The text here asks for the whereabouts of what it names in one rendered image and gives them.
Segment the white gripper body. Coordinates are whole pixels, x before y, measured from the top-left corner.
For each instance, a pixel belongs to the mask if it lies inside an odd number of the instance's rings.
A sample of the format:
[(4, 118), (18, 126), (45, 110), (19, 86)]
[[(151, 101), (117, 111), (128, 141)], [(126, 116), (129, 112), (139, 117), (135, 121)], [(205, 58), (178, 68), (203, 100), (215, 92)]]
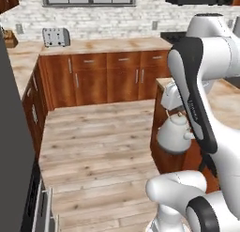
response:
[(168, 111), (185, 110), (175, 81), (170, 81), (165, 86), (160, 104)]

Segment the white kettle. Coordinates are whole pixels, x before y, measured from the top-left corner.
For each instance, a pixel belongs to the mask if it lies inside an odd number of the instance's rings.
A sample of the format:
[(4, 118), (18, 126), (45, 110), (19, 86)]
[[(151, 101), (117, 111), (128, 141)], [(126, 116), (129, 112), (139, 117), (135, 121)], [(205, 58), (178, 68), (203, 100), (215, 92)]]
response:
[(180, 112), (168, 116), (157, 131), (159, 147), (172, 155), (185, 153), (194, 139), (187, 117)]

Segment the black hob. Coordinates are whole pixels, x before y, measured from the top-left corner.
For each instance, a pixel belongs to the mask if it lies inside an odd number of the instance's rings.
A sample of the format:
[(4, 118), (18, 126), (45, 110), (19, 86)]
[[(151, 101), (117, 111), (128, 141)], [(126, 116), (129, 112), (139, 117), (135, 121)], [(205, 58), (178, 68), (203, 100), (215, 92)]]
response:
[(181, 38), (184, 38), (185, 36), (186, 36), (185, 31), (160, 33), (160, 37), (168, 41), (170, 44), (175, 44), (175, 42), (178, 42)]

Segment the wooden base cupboard run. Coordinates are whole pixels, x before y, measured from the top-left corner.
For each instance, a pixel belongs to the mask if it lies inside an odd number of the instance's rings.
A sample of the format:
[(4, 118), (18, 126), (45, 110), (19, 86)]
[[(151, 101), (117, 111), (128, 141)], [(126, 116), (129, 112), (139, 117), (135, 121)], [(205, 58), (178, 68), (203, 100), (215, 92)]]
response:
[(35, 65), (23, 93), (22, 106), (33, 146), (39, 158), (48, 108), (38, 64)]
[(151, 100), (156, 79), (170, 75), (167, 51), (43, 55), (54, 108)]

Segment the silver toaster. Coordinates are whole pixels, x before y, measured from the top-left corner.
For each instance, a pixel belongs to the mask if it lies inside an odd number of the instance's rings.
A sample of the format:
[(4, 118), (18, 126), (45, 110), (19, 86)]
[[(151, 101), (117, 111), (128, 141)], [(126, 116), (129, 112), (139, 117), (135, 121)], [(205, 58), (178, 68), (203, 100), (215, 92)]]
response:
[(42, 37), (46, 47), (70, 45), (70, 35), (66, 28), (43, 28)]

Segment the dark grey fridge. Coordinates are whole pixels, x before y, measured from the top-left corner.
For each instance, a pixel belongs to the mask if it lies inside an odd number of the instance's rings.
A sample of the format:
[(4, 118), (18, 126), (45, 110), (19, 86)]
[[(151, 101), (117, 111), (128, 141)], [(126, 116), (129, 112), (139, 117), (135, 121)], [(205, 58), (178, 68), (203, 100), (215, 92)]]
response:
[(0, 29), (0, 232), (32, 232), (29, 206), (34, 155)]

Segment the steel dishwasher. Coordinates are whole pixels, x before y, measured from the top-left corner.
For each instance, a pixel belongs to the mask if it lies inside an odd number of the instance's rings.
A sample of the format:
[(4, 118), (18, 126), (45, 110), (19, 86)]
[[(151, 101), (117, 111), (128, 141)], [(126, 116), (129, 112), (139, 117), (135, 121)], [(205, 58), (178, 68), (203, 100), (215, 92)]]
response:
[(53, 189), (45, 187), (38, 162), (34, 162), (20, 232), (60, 232), (52, 201)]

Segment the wooden knife block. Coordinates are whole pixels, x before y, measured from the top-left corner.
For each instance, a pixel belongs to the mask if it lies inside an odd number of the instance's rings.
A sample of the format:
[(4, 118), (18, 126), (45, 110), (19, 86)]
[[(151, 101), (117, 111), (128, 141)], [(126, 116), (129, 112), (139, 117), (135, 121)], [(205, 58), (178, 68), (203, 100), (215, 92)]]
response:
[(18, 40), (11, 30), (5, 30), (3, 35), (5, 44), (8, 48), (15, 48), (18, 45)]

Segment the wooden wall cupboard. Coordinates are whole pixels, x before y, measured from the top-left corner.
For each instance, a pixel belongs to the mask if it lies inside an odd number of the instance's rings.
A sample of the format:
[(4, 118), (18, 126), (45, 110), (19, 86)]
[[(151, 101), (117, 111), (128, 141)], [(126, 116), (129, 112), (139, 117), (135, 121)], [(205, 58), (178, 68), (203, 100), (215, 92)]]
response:
[(19, 5), (19, 0), (0, 0), (0, 14), (15, 8)]

